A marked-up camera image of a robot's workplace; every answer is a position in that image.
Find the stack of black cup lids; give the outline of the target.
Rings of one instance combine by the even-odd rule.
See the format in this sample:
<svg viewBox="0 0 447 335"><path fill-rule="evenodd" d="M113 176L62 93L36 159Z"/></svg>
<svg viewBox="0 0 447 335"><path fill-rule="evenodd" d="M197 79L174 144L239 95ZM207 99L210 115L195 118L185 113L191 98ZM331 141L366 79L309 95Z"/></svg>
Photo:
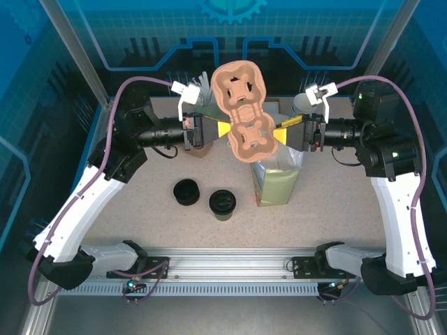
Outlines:
<svg viewBox="0 0 447 335"><path fill-rule="evenodd" d="M180 205L191 206L199 200L200 190L194 180L182 179L175 184L173 195Z"/></svg>

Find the white wrapped straw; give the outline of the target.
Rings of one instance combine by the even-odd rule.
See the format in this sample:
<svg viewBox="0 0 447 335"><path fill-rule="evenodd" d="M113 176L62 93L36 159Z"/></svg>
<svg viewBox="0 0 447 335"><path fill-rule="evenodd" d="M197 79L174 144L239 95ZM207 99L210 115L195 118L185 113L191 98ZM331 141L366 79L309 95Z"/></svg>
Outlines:
<svg viewBox="0 0 447 335"><path fill-rule="evenodd" d="M205 106L209 104L210 99L210 82L206 71L203 71L202 74L199 76L199 81L200 81L200 93L202 96L202 102L203 106Z"/></svg>

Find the grey metal sheet panel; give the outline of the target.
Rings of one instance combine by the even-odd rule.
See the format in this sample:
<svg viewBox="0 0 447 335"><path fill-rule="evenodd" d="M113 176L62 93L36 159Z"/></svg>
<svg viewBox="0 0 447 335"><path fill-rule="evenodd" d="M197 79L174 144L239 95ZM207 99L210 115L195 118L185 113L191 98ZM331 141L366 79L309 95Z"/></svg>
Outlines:
<svg viewBox="0 0 447 335"><path fill-rule="evenodd" d="M359 290L349 301L311 297L60 297L45 335L414 335L393 302Z"/></svg>

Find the brown pulp cup carrier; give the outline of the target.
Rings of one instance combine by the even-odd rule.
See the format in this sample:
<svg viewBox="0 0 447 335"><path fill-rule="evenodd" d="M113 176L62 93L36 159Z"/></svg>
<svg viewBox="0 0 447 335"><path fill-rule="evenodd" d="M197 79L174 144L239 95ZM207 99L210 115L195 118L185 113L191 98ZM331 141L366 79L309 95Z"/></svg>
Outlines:
<svg viewBox="0 0 447 335"><path fill-rule="evenodd" d="M274 119L264 111L266 86L252 61L232 61L212 74L211 89L219 109L230 119L228 140L234 156L255 163L276 153Z"/></svg>

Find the blue table edge strip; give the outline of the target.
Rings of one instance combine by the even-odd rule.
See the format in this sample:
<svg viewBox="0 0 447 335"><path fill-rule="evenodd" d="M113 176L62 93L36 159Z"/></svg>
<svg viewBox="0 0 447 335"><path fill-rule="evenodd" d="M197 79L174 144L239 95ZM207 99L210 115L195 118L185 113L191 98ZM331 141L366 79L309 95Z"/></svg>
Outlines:
<svg viewBox="0 0 447 335"><path fill-rule="evenodd" d="M107 201L117 192L114 187L108 186L108 181L98 180L89 186L84 198L76 198L78 192L83 190L98 172L97 167L88 167L89 158L97 147L103 146L101 141L106 136L109 119L110 109L97 107L75 174L71 194L66 201L66 204L69 204L71 200L75 200L76 203L64 215L64 219L55 230L46 252L48 255L56 255L62 260L73 258L93 222L104 209Z"/></svg>

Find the mint green straw holder cup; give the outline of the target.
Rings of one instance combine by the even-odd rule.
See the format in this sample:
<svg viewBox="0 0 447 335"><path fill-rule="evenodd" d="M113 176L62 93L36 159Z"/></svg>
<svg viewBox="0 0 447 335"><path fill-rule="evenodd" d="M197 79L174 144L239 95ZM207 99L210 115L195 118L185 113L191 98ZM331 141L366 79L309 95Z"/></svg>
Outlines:
<svg viewBox="0 0 447 335"><path fill-rule="evenodd" d="M219 109L214 97L211 97L211 99L199 97L193 107L193 111L214 119L221 118L221 110Z"/></svg>

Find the black plastic cup lid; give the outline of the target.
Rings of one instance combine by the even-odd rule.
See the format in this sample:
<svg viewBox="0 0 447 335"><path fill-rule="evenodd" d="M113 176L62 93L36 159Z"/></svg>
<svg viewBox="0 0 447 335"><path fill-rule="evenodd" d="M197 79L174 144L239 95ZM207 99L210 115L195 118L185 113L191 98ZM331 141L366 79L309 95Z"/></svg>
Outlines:
<svg viewBox="0 0 447 335"><path fill-rule="evenodd" d="M228 190L217 190L209 198L209 206L216 215L227 215L233 213L236 207L236 198Z"/></svg>

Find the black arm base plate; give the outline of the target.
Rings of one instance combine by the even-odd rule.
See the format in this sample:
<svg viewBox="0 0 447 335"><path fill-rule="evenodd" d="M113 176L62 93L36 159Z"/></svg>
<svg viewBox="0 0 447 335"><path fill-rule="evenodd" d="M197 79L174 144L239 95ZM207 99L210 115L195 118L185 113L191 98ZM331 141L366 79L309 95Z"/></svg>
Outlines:
<svg viewBox="0 0 447 335"><path fill-rule="evenodd" d="M290 265L294 279L351 279L356 277L343 270L330 268L318 262L315 257L293 257Z"/></svg>
<svg viewBox="0 0 447 335"><path fill-rule="evenodd" d="M132 275L134 277L136 274L141 274L143 272L148 271L149 269L153 269L160 265L163 262L167 262L169 264L169 257L156 257L156 256L148 256L145 261L139 259L135 262L135 264L129 270L122 270L123 273ZM142 276L144 279L157 279L158 276L162 275L161 278L167 278L168 275L168 267L163 269L163 267L159 267L156 270L151 271L148 274Z"/></svg>

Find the aluminium mounting rail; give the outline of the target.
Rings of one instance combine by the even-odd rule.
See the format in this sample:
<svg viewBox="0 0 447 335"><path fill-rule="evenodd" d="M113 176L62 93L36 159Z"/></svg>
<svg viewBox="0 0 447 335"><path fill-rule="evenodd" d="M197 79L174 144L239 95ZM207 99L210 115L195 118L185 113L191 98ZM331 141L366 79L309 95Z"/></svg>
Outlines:
<svg viewBox="0 0 447 335"><path fill-rule="evenodd" d="M315 257L333 269L359 277L363 263L386 253L379 249L354 248L331 243L317 248L146 248L147 257L169 257L167 279L197 282L301 281L329 283L340 279L294 279L291 258Z"/></svg>

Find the aluminium frame post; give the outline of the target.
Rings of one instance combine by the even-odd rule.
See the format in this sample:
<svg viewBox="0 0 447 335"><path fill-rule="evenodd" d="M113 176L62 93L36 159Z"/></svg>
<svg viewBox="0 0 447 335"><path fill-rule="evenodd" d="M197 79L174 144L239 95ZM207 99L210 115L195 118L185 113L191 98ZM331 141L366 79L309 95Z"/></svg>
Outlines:
<svg viewBox="0 0 447 335"><path fill-rule="evenodd" d="M109 95L59 2L57 0L39 0L39 2L95 98L102 107L109 107Z"/></svg>
<svg viewBox="0 0 447 335"><path fill-rule="evenodd" d="M411 19L415 9L417 8L420 0L399 0L398 8L395 12L392 12L392 20L386 25L386 31L380 35L379 44L372 50L374 52L372 57L367 56L369 60L366 69L362 67L357 70L358 64L361 62L365 48L370 45L372 34L376 31L377 24L382 15L386 12L387 3L391 0L383 0L380 3L379 9L371 23L371 27L367 31L364 41L362 42L355 61L348 70L354 75L378 75L383 68L387 58L397 44L398 39L402 35L406 25Z"/></svg>

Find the white paper napkin stack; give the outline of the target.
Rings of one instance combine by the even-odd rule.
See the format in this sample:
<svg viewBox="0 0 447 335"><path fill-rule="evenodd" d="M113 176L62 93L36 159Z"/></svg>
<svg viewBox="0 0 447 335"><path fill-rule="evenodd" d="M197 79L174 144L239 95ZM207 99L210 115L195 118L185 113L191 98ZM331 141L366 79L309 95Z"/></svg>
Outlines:
<svg viewBox="0 0 447 335"><path fill-rule="evenodd" d="M281 122L287 120L289 118L288 115L282 114L280 112L280 104L279 102L264 102L263 104L264 112L268 113L272 118L275 124L280 124Z"/></svg>

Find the aluminium lower frame bar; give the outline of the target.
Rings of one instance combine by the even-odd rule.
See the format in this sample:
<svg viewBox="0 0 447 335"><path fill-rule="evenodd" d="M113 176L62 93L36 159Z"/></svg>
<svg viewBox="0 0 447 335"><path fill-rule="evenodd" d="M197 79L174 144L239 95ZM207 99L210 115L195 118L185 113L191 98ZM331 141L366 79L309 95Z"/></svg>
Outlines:
<svg viewBox="0 0 447 335"><path fill-rule="evenodd" d="M417 314L425 314L430 307L428 296L425 292L413 292L407 295L407 306ZM443 326L438 314L434 314L430 320L417 320L411 318L414 335L447 335L447 329Z"/></svg>
<svg viewBox="0 0 447 335"><path fill-rule="evenodd" d="M35 298L44 300L54 291L53 285L41 285L36 290ZM19 335L44 335L52 312L54 299L42 306L31 306Z"/></svg>

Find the green paper takeout bag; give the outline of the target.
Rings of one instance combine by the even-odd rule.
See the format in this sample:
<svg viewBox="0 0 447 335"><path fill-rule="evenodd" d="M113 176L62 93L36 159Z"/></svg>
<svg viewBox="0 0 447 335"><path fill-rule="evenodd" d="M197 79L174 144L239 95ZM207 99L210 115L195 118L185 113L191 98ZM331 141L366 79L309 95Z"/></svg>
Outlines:
<svg viewBox="0 0 447 335"><path fill-rule="evenodd" d="M288 204L304 153L280 144L271 157L250 164L258 207Z"/></svg>

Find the small LED connector board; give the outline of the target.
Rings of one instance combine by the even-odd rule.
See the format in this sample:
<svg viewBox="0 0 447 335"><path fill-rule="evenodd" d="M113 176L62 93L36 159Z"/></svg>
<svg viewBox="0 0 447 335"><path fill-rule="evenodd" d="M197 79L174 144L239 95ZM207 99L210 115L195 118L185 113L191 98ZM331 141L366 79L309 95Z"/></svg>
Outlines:
<svg viewBox="0 0 447 335"><path fill-rule="evenodd" d="M147 286L141 283L141 278L134 276L131 277L124 286L124 294L133 294L142 292Z"/></svg>
<svg viewBox="0 0 447 335"><path fill-rule="evenodd" d="M328 292L333 290L342 290L345 286L349 284L349 279L340 279L338 281L333 281L331 283L319 283L319 292Z"/></svg>

